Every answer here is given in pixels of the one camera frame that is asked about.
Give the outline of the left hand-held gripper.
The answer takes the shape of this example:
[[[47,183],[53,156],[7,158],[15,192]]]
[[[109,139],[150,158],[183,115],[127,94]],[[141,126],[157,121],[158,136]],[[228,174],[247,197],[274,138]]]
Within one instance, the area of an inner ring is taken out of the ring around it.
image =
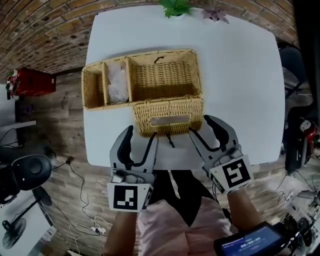
[[[141,162],[130,157],[132,125],[115,140],[109,153],[111,182],[107,184],[108,205],[113,211],[139,213],[151,199],[156,175],[152,174],[158,149],[156,132],[150,137]]]

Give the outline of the black rounded chair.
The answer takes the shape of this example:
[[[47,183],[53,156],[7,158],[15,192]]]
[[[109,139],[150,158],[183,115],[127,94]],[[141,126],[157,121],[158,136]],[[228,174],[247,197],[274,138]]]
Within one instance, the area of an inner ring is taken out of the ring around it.
[[[11,166],[17,186],[22,191],[36,189],[45,183],[52,173],[52,163],[43,154],[31,154],[17,158]]]

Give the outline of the person's pink shirt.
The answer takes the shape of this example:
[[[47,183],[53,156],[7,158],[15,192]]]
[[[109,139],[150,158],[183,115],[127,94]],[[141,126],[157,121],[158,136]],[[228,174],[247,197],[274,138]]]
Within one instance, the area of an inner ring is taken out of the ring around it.
[[[206,197],[191,226],[165,200],[140,212],[137,226],[139,256],[217,256],[214,241],[235,231],[220,205]]]

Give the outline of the woven wicker organizer basket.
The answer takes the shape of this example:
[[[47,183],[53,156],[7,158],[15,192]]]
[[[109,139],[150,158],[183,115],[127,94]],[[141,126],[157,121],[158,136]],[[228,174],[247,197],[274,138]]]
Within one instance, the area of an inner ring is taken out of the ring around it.
[[[128,96],[111,102],[112,65],[124,68]],[[81,72],[82,105],[87,111],[132,107],[139,134],[170,137],[198,131],[203,122],[203,86],[192,49],[140,52],[86,65]]]

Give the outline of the person's left forearm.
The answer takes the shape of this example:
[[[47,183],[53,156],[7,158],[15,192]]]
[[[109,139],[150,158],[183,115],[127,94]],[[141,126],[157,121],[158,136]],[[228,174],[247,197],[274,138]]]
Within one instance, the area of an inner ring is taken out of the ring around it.
[[[119,211],[107,235],[103,256],[133,256],[136,227],[136,212]]]

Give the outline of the black floor stand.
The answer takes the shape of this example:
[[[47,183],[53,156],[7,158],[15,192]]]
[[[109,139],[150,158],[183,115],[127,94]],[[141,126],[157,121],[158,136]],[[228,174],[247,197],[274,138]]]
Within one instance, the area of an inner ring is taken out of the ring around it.
[[[27,221],[23,216],[36,204],[43,203],[46,206],[52,205],[52,200],[46,190],[39,186],[32,190],[35,201],[31,203],[26,209],[18,214],[11,222],[8,220],[2,221],[2,226],[5,229],[5,234],[2,238],[2,245],[6,250],[11,249],[21,238],[26,229]]]

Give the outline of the person's black trousers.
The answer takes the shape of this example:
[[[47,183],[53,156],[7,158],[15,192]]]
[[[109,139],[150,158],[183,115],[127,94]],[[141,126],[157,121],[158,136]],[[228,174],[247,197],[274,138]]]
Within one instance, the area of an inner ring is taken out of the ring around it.
[[[196,219],[202,198],[214,199],[208,189],[193,176],[191,170],[155,170],[153,173],[156,179],[148,204],[166,201],[189,227]]]

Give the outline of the black wrist-mounted screen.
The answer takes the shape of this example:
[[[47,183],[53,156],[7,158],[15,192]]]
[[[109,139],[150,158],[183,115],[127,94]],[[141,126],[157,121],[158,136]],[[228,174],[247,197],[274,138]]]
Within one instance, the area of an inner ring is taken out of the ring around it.
[[[276,256],[287,247],[289,238],[264,221],[248,231],[214,241],[217,256]]]

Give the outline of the red box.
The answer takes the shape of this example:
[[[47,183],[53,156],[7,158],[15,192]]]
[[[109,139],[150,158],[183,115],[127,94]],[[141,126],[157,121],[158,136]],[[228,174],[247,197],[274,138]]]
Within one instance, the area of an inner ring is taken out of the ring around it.
[[[6,81],[7,99],[14,96],[35,97],[56,91],[56,76],[50,73],[21,68],[14,70],[14,76]]]

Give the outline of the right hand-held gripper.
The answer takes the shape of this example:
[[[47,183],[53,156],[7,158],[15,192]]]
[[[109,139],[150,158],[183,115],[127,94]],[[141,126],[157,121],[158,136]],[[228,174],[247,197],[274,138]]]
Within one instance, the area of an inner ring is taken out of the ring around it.
[[[189,128],[189,136],[205,162],[202,168],[208,178],[223,195],[246,187],[254,180],[253,171],[248,155],[242,153],[240,146],[235,146],[238,144],[235,130],[215,116],[206,114],[203,117],[212,129],[211,138],[218,141],[219,146],[210,146],[209,136],[202,137],[192,128]]]

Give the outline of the purple potted plant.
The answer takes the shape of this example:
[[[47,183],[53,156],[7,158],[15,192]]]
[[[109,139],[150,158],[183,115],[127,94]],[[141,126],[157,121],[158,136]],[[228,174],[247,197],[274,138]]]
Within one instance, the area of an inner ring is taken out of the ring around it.
[[[228,19],[226,18],[226,14],[220,9],[203,9],[201,11],[203,19],[210,19],[214,22],[222,21],[224,23],[229,24]]]

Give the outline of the green potted plant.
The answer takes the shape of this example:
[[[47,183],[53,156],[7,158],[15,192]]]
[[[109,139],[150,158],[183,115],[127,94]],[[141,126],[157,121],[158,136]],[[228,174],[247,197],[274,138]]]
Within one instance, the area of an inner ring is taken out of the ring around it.
[[[160,0],[166,18],[191,14],[190,0]]]

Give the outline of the red shiny bag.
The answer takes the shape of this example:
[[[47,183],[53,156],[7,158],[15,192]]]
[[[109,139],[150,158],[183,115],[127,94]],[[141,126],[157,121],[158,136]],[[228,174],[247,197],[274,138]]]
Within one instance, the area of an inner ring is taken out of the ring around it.
[[[308,119],[303,119],[302,123],[299,126],[299,130],[302,132],[303,137],[306,139],[310,151],[313,152],[318,139],[320,138],[318,128],[316,127],[315,123]]]

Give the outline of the grey wheeled machine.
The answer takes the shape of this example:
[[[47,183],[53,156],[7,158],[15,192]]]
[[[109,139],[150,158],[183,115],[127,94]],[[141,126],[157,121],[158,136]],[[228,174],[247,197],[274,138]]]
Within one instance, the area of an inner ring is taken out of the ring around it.
[[[285,220],[293,219],[296,222],[300,236],[295,254],[312,255],[320,246],[320,191],[292,191],[285,202],[288,203],[288,216]]]

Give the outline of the black office chair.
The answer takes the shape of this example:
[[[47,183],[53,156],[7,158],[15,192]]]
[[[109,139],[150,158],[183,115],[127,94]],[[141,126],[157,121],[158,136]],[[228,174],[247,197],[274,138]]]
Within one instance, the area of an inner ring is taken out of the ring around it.
[[[307,145],[307,139],[300,131],[300,124],[303,119],[314,122],[320,135],[320,122],[318,120],[318,107],[315,103],[306,106],[291,108],[287,116],[287,128],[283,132],[283,146],[285,151],[285,170],[290,175],[300,169],[310,160],[315,149],[320,150],[320,138],[318,139],[313,152]]]

